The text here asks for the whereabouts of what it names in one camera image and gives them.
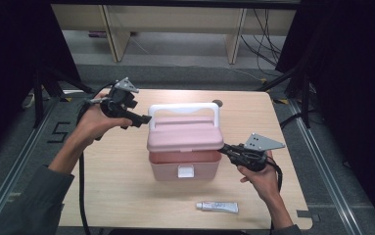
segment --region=white handle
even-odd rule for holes
[[[180,104],[165,104],[165,105],[152,105],[148,109],[148,116],[151,116],[150,129],[156,128],[156,121],[154,113],[158,110],[167,110],[175,113],[189,114],[197,112],[201,109],[212,109],[214,113],[214,126],[218,127],[218,105],[216,103],[180,103]]]

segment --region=hand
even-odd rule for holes
[[[96,98],[103,98],[106,94],[99,94]],[[93,141],[103,136],[109,129],[116,126],[130,126],[132,120],[127,118],[111,118],[105,116],[100,105],[89,107],[86,113],[80,119],[74,132],[82,138],[86,145],[90,145]]]
[[[269,156],[268,160],[273,162],[270,159],[272,152],[267,151],[266,154]],[[276,171],[271,165],[267,164],[266,168],[259,172],[251,171],[242,165],[238,165],[237,168],[245,176],[240,181],[242,183],[250,181],[258,191],[259,197],[265,202],[279,194]]]

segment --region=pink box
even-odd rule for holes
[[[191,116],[201,109],[213,110],[212,116]],[[157,111],[176,113],[155,117]],[[213,179],[224,145],[218,125],[215,103],[153,105],[149,115],[150,132],[147,149],[157,180]]]

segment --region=white tube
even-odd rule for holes
[[[200,202],[196,204],[196,208],[202,211],[209,212],[239,212],[237,203],[226,202]]]

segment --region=gray sleeve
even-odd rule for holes
[[[297,224],[286,228],[273,230],[272,235],[302,235],[300,227]]]
[[[0,214],[0,234],[56,234],[62,202],[73,181],[42,165],[24,192]]]

